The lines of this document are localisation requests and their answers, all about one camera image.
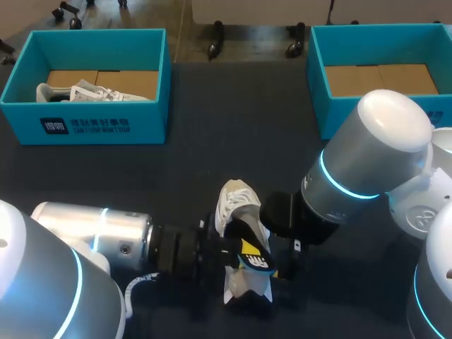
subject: cable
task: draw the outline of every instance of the cable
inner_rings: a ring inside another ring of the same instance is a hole
[[[129,319],[133,316],[133,309],[132,309],[132,290],[133,288],[141,283],[142,281],[156,281],[156,277],[158,276],[158,273],[150,273],[143,275],[142,277],[137,277],[133,279],[126,288],[126,291],[124,293],[124,301],[126,303],[126,318]]]

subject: dark table surface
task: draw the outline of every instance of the dark table surface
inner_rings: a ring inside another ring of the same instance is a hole
[[[304,67],[302,59],[174,64],[165,145],[23,147],[1,114],[0,198],[26,213],[60,201],[196,225],[228,179],[243,179],[262,201],[296,191],[323,145]],[[0,91],[11,69],[0,67]],[[221,296],[189,284],[148,283],[134,292],[124,337],[409,338],[405,304],[420,246],[380,198],[312,248],[290,288],[273,284],[270,318],[228,311]],[[124,288],[129,277],[116,279]]]

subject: shoe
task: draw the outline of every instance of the shoe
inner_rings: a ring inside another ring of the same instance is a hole
[[[220,192],[215,211],[215,228],[217,232],[221,237],[227,237],[227,225],[232,221],[233,214],[247,213],[254,216],[257,223],[252,225],[252,222],[243,222],[243,226],[246,227],[248,225],[257,240],[270,253],[268,244],[270,232],[258,218],[260,207],[261,202],[250,186],[242,180],[229,180]],[[259,296],[264,295],[269,302],[273,301],[269,275],[230,266],[225,267],[225,272],[225,291],[223,296],[225,304],[232,298],[242,297],[248,291],[253,291]]]
[[[80,80],[75,86],[67,88],[54,88],[46,83],[41,83],[36,88],[36,102],[64,101],[149,101],[149,99],[92,85],[85,80]]]

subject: teal storage bin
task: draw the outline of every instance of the teal storage bin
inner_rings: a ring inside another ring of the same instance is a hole
[[[36,103],[51,70],[158,71],[157,92],[151,101]],[[34,31],[0,108],[22,145],[164,143],[170,85],[163,29]]]
[[[442,24],[329,25],[311,29],[307,80],[322,139],[361,97],[333,97],[325,66],[426,64],[439,95],[409,95],[435,127],[452,126],[452,40]]]

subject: silver robot arm segment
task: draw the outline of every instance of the silver robot arm segment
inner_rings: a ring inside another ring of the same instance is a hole
[[[110,276],[0,201],[0,328],[14,339],[120,339],[124,298]]]

